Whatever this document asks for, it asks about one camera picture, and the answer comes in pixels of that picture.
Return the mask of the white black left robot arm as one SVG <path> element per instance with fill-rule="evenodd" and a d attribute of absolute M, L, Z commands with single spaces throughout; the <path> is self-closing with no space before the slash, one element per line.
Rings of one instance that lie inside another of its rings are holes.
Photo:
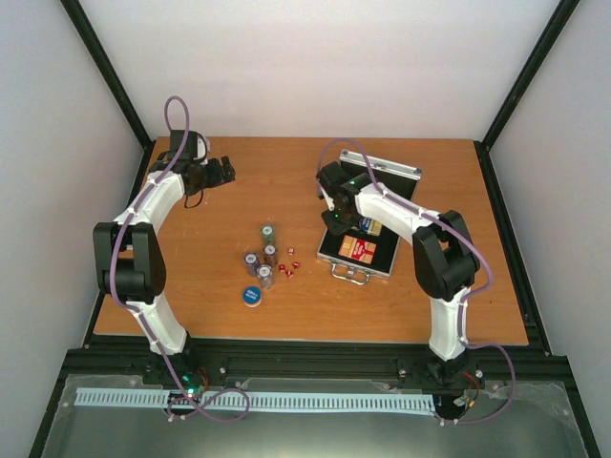
<path fill-rule="evenodd" d="M 93 230 L 100 291 L 135 318 L 152 352 L 169 356 L 164 370 L 182 385 L 197 377 L 199 361 L 184 351 L 188 332 L 164 293 L 166 265 L 158 231 L 176 203 L 235 179 L 230 159 L 211 158 L 209 152 L 204 135 L 173 130 L 168 150 L 152 163 L 126 210 Z"/>

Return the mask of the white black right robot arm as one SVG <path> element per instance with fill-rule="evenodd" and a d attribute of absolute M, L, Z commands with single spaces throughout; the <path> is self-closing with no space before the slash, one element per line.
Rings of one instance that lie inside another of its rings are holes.
<path fill-rule="evenodd" d="M 386 276 L 400 240 L 411 246 L 414 276 L 431 305 L 427 356 L 415 365 L 438 386 L 454 383 L 467 366 L 467 307 L 480 259 L 463 217 L 411 202 L 404 186 L 387 186 L 364 166 L 333 161 L 316 174 L 327 208 L 318 254 L 332 265 Z"/>

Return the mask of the aluminium poker case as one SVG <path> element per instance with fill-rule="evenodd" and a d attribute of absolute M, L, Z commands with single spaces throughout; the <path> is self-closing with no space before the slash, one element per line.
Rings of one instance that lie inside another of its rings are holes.
<path fill-rule="evenodd" d="M 369 163 L 378 182 L 402 198 L 412 198 L 422 170 L 375 156 Z M 326 231 L 317 257 L 330 263 L 333 278 L 365 285 L 370 278 L 388 279 L 396 258 L 400 237 L 379 221 L 361 217 L 340 236 Z"/>

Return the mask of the blue playing card deck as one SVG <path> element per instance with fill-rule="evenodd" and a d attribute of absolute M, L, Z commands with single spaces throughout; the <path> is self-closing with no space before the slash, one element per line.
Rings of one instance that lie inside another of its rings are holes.
<path fill-rule="evenodd" d="M 361 218 L 358 223 L 358 229 L 368 236 L 379 237 L 382 232 L 383 225 L 371 218 Z"/>

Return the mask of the red playing card deck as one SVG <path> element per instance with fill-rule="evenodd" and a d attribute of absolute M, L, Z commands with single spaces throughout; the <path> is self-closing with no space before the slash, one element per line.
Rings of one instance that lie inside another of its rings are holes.
<path fill-rule="evenodd" d="M 372 264 L 377 244 L 365 239 L 345 235 L 338 250 L 338 255 L 352 261 Z"/>

